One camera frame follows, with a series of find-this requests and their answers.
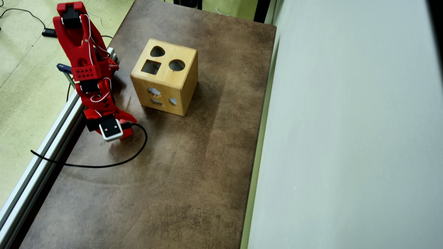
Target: circular hole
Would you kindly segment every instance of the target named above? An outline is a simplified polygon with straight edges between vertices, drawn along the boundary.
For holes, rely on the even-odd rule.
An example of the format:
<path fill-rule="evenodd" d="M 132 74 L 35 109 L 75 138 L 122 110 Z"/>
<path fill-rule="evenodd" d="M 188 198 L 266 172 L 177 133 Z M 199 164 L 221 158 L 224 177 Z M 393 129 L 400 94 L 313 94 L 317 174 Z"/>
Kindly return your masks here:
<path fill-rule="evenodd" d="M 171 68 L 174 71 L 181 71 L 185 69 L 185 63 L 182 60 L 172 60 L 169 63 L 169 68 Z"/>
<path fill-rule="evenodd" d="M 165 50 L 159 46 L 155 46 L 152 48 L 150 55 L 152 57 L 160 57 L 165 55 Z"/>

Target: red robotic arm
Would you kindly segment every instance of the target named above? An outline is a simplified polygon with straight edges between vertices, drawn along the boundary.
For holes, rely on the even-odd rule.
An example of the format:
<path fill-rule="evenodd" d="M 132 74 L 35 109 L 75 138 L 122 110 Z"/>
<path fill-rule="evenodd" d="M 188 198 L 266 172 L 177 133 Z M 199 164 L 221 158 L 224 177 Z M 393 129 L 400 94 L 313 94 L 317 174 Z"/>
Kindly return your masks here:
<path fill-rule="evenodd" d="M 109 57 L 97 28 L 89 19 L 82 2 L 57 5 L 60 16 L 53 18 L 58 41 L 71 62 L 75 89 L 82 103 L 89 131 L 97 131 L 106 141 L 132 135 L 130 125 L 137 120 L 115 106 L 111 79 L 119 66 Z"/>

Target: white cable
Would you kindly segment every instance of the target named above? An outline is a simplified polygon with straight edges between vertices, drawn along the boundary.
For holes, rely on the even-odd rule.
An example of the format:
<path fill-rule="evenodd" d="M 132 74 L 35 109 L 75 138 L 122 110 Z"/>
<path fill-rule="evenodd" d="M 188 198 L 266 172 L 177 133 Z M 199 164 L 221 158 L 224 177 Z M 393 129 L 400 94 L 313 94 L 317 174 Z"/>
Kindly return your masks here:
<path fill-rule="evenodd" d="M 106 56 L 106 57 L 104 57 L 104 58 L 102 58 L 102 59 L 106 59 L 106 58 L 109 58 L 110 56 L 111 56 L 111 54 L 107 51 L 107 50 L 104 50 L 101 46 L 99 46 L 98 44 L 96 44 L 96 46 L 95 47 L 98 47 L 98 48 L 100 48 L 101 50 L 103 50 L 105 53 L 107 53 L 108 54 L 108 56 Z"/>
<path fill-rule="evenodd" d="M 91 19 L 89 18 L 88 15 L 85 15 L 85 14 L 83 14 L 83 15 L 86 16 L 89 20 L 89 37 L 88 37 L 88 39 L 85 40 L 85 42 L 87 42 L 89 45 L 89 39 L 91 39 Z M 94 63 L 92 62 L 92 57 L 91 57 L 91 47 L 89 47 L 88 51 L 89 51 L 89 59 L 91 60 L 91 66 L 94 66 Z"/>
<path fill-rule="evenodd" d="M 94 110 L 96 113 L 98 113 L 100 115 L 100 117 L 103 117 L 97 110 Z"/>
<path fill-rule="evenodd" d="M 107 94 L 105 94 L 104 97 L 101 98 L 100 100 L 97 100 L 97 101 L 92 100 L 92 98 L 95 97 L 95 96 L 99 96 L 99 97 L 100 97 L 100 95 L 96 94 L 96 95 L 94 95 L 94 96 L 91 97 L 91 102 L 94 102 L 94 103 L 101 102 L 102 100 L 104 100 L 104 99 L 109 95 L 109 93 L 111 93 L 111 91 L 109 91 Z"/>
<path fill-rule="evenodd" d="M 95 97 L 95 96 L 99 96 L 99 97 L 100 97 L 100 95 L 98 95 L 98 94 L 93 95 L 93 96 L 90 98 L 90 100 L 91 100 L 92 102 L 94 102 L 94 103 L 101 102 L 102 100 L 104 100 L 104 99 L 105 99 L 105 98 L 111 93 L 111 90 L 112 90 L 111 79 L 108 78 L 108 77 L 104 77 L 104 79 L 109 80 L 109 92 L 108 92 L 107 94 L 105 94 L 105 96 L 104 96 L 103 98 L 101 98 L 100 100 L 92 100 L 92 98 Z"/>
<path fill-rule="evenodd" d="M 230 15 L 227 15 L 227 14 L 223 14 L 223 13 L 221 13 L 220 11 L 218 11 L 217 7 L 215 7 L 215 10 L 216 10 L 216 11 L 217 11 L 217 13 L 218 13 L 218 14 L 220 14 L 220 15 L 224 15 L 224 16 L 230 16 Z"/>

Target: blue clamp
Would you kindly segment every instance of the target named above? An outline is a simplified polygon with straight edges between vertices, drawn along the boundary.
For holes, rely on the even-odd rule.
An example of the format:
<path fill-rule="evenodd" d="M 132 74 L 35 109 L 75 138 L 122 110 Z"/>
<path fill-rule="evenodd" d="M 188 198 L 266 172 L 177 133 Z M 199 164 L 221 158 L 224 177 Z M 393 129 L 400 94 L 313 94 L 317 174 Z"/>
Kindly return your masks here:
<path fill-rule="evenodd" d="M 70 66 L 59 63 L 59 64 L 57 64 L 57 68 L 62 73 L 72 74 Z"/>

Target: shape hole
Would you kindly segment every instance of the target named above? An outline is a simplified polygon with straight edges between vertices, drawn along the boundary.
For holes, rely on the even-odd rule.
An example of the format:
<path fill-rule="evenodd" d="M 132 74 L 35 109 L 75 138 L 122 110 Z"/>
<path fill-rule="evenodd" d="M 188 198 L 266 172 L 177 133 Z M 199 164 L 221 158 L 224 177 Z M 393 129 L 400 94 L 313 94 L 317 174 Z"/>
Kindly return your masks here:
<path fill-rule="evenodd" d="M 160 97 L 162 95 L 160 91 L 153 87 L 148 88 L 148 93 L 153 97 Z"/>
<path fill-rule="evenodd" d="M 177 99 L 176 98 L 169 98 L 169 103 L 171 105 L 177 105 Z"/>
<path fill-rule="evenodd" d="M 165 55 L 165 50 L 159 46 L 155 46 L 151 50 L 151 56 L 152 57 L 160 57 Z"/>
<path fill-rule="evenodd" d="M 185 63 L 182 60 L 172 60 L 169 63 L 169 68 L 171 68 L 174 71 L 181 71 L 185 69 Z"/>
<path fill-rule="evenodd" d="M 158 105 L 158 106 L 163 106 L 163 103 L 158 101 L 158 100 L 155 100 L 155 99 L 150 99 L 150 100 L 151 100 L 152 104 L 155 104 L 155 105 Z"/>
<path fill-rule="evenodd" d="M 141 69 L 141 71 L 145 72 L 145 73 L 148 73 L 148 74 L 156 75 L 157 72 L 159 71 L 161 65 L 162 64 L 159 63 L 159 62 L 154 62 L 154 61 L 151 61 L 151 60 L 146 60 L 143 68 Z"/>

